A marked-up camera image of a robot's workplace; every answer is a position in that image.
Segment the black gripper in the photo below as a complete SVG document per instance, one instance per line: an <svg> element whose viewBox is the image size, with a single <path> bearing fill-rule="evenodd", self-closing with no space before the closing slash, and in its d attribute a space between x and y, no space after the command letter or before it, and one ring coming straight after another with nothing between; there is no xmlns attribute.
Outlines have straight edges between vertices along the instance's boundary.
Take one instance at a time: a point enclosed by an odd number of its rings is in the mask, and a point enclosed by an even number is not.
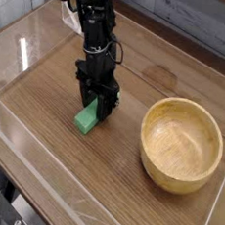
<svg viewBox="0 0 225 225"><path fill-rule="evenodd" d="M112 46L85 46L83 51L85 59L75 62L82 104L87 107L97 98L97 118L104 121L116 107L118 98L114 93L119 92L120 87L114 71L121 60L117 59L117 49Z"/></svg>

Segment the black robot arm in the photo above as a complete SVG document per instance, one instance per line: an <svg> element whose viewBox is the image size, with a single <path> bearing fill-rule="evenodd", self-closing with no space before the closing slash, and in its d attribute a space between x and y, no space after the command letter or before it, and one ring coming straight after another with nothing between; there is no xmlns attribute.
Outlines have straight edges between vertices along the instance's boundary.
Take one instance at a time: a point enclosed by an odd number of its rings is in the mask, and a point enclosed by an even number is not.
<svg viewBox="0 0 225 225"><path fill-rule="evenodd" d="M115 37L115 12L113 0L60 0L76 12L84 35L84 59L75 61L76 76L80 84L84 107L97 100L96 117L103 121L112 114L118 102L120 87L114 76L117 58Z"/></svg>

